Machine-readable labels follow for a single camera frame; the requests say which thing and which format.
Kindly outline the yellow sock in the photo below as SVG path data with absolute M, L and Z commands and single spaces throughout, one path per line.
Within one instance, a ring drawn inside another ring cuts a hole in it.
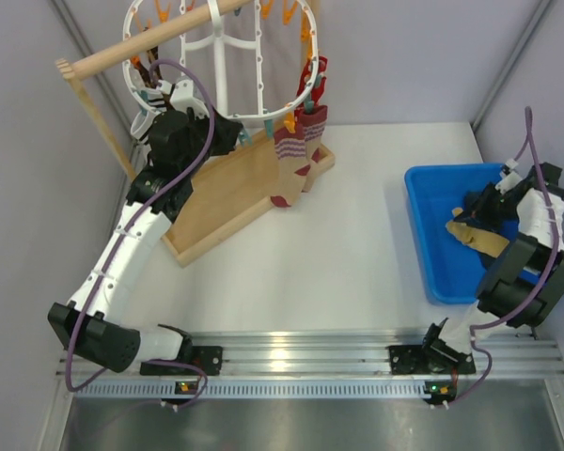
M 454 217 L 462 208 L 452 210 Z M 489 269 L 495 260 L 509 247 L 510 241 L 492 231 L 457 224 L 453 218 L 446 223 L 446 230 L 463 246 L 475 250 L 482 266 Z

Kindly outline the white round clip hanger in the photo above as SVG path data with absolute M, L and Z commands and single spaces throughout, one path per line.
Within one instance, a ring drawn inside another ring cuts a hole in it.
M 213 64 L 214 64 L 214 80 L 216 89 L 216 110 L 228 119 L 241 121 L 242 123 L 255 124 L 259 121 L 264 122 L 267 119 L 273 121 L 283 118 L 288 111 L 293 111 L 295 120 L 301 113 L 297 108 L 302 104 L 306 94 L 301 96 L 296 94 L 295 99 L 286 103 L 283 107 L 270 111 L 264 106 L 263 92 L 264 82 L 262 75 L 262 30 L 261 22 L 265 20 L 273 6 L 272 1 L 255 1 L 253 3 L 254 10 L 254 37 L 252 39 L 239 39 L 233 37 L 225 32 L 224 9 L 217 6 L 213 1 L 209 1 L 207 6 L 209 12 L 214 15 L 211 20 L 212 32 L 205 38 L 188 41 L 183 33 L 179 34 L 180 37 L 180 59 L 179 64 L 185 65 L 187 62 L 187 55 L 191 52 L 198 52 L 208 47 L 212 48 Z M 283 23 L 288 24 L 296 10 L 302 11 L 302 25 L 301 25 L 301 42 L 306 47 L 306 62 L 308 60 L 318 61 L 320 55 L 318 49 L 318 29 L 316 14 L 308 1 L 295 1 L 293 4 L 289 2 L 284 3 L 283 7 Z M 257 112 L 254 114 L 240 114 L 231 113 L 228 111 L 228 85 L 227 85 L 227 58 L 226 49 L 235 48 L 243 51 L 251 51 L 255 54 L 255 77 L 256 77 L 256 101 Z M 122 62 L 123 76 L 126 86 L 130 94 L 136 89 L 150 88 L 146 87 L 138 73 L 132 66 L 130 61 L 131 57 Z M 153 70 L 149 69 L 149 74 L 153 76 L 160 75 L 160 68 L 155 67 Z

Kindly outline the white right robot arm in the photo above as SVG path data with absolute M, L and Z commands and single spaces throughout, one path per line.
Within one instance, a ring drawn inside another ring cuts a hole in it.
M 462 370 L 477 338 L 541 325 L 564 295 L 564 189 L 550 163 L 425 165 L 405 185 L 428 295 L 469 305 L 432 324 L 420 348 L 430 372 Z

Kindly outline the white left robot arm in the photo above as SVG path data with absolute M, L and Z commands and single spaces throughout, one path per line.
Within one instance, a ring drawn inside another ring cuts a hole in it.
M 192 178 L 211 156 L 229 154 L 243 125 L 192 108 L 167 110 L 149 128 L 148 162 L 133 180 L 118 224 L 95 267 L 48 321 L 67 350 L 66 366 L 78 356 L 114 372 L 136 362 L 161 360 L 174 373 L 194 361 L 189 337 L 159 326 L 141 332 L 122 320 L 132 291 L 162 236 L 193 193 Z

